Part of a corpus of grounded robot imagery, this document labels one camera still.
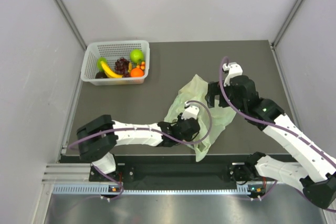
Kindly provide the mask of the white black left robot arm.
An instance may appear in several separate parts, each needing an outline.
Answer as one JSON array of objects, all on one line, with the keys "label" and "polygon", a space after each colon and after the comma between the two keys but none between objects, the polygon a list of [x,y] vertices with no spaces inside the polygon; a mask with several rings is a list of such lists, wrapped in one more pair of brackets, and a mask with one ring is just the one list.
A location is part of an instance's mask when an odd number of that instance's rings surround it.
[{"label": "white black left robot arm", "polygon": [[114,180],[119,168],[110,151],[115,146],[172,147],[180,141],[192,141],[199,132],[200,125],[195,118],[179,116],[174,123],[132,125],[114,121],[105,114],[77,129],[77,139],[82,140],[78,143],[79,157],[97,167],[107,180]]}]

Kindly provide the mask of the orange fruit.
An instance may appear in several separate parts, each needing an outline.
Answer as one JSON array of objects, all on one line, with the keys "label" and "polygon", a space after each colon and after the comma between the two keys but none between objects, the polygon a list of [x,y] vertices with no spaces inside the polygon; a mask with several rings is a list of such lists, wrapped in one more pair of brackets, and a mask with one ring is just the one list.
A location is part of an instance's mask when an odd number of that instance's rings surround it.
[{"label": "orange fruit", "polygon": [[144,76],[144,71],[140,68],[134,68],[130,72],[130,77],[132,78],[140,78]]}]

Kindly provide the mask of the light green plastic bag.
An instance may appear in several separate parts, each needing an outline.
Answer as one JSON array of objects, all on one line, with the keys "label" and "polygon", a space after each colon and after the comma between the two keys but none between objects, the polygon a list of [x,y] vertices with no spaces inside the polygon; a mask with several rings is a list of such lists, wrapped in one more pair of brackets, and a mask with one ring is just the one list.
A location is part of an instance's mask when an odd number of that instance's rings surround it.
[{"label": "light green plastic bag", "polygon": [[[208,83],[196,74],[190,82],[178,91],[178,95],[170,106],[164,120],[166,122],[176,121],[177,116],[184,111],[185,102],[189,100],[199,101],[204,105],[207,105],[205,100],[207,91]],[[236,115],[236,112],[232,108],[221,108],[218,104],[219,101],[215,100],[216,106],[210,108],[208,112],[201,105],[196,104],[200,109],[198,122],[201,129],[195,140],[198,141],[207,133],[208,128],[210,126],[212,127],[205,140],[199,144],[189,146],[189,148],[194,150],[196,155],[195,160],[197,162],[200,162],[205,158],[211,146],[216,142],[222,131],[232,123]]]}]

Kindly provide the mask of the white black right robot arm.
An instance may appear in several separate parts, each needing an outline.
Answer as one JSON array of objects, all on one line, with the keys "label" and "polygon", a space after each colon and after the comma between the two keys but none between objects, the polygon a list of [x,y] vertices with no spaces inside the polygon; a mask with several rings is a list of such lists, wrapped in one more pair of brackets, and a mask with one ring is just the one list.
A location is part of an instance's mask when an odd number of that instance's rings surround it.
[{"label": "white black right robot arm", "polygon": [[216,96],[219,107],[235,110],[296,160],[286,163],[255,152],[244,163],[248,178],[278,180],[300,191],[321,209],[327,209],[335,201],[335,159],[309,140],[276,102],[261,98],[251,79],[236,76],[228,85],[219,81],[208,83],[205,100],[209,108],[214,107]]}]

